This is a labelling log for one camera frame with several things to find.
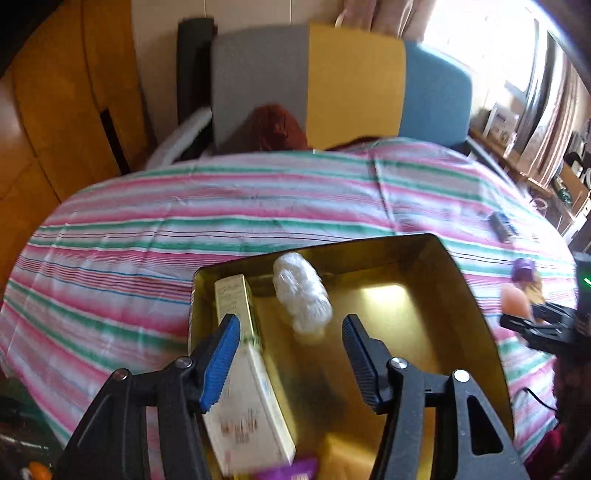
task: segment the yellow fabric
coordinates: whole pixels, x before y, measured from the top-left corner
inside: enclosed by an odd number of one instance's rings
[[[398,135],[404,42],[360,30],[310,26],[306,135],[313,148]]]

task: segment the wooden door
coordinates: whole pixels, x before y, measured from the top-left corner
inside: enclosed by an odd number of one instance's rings
[[[60,200],[120,174],[86,67],[82,0],[65,0],[31,34],[12,75],[22,122]]]
[[[143,167],[148,135],[139,87],[130,0],[82,0],[90,84],[101,112],[108,111],[125,161]]]
[[[19,119],[9,69],[0,79],[0,298],[29,237],[58,205]]]

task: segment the gold metal tray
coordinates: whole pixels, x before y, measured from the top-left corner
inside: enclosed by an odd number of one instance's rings
[[[372,238],[296,251],[321,276],[333,306],[333,319],[320,343],[296,340],[288,313],[275,296],[273,263],[285,253],[278,252],[197,270],[189,350],[217,325],[214,282],[244,274],[252,289],[271,384],[297,456],[318,454],[328,433],[378,450],[385,416],[371,412],[356,385],[341,336],[342,320],[349,313],[356,313],[369,335],[381,339],[393,355],[423,371],[468,370],[513,436],[495,342],[461,272],[436,236]],[[419,478],[426,479],[433,458],[434,412],[427,410],[425,418]]]

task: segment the orange object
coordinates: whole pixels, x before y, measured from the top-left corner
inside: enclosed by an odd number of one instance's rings
[[[501,311],[508,315],[534,319],[530,301],[525,293],[510,283],[501,287]]]
[[[39,462],[29,463],[29,471],[31,472],[33,480],[51,480],[51,477],[53,477],[49,468]]]

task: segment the pink and green striped fabric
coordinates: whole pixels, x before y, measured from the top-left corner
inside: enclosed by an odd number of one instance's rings
[[[486,218],[519,231],[500,243]],[[0,361],[66,442],[117,367],[159,369],[187,349],[191,279],[204,265],[359,238],[436,233],[496,339],[511,394],[552,403],[552,358],[498,325],[511,262],[536,261],[547,300],[574,306],[574,264],[556,230],[480,164],[432,144],[384,140],[340,153],[232,155],[94,185],[39,227],[0,312]],[[514,403],[527,456],[552,426],[527,395]]]

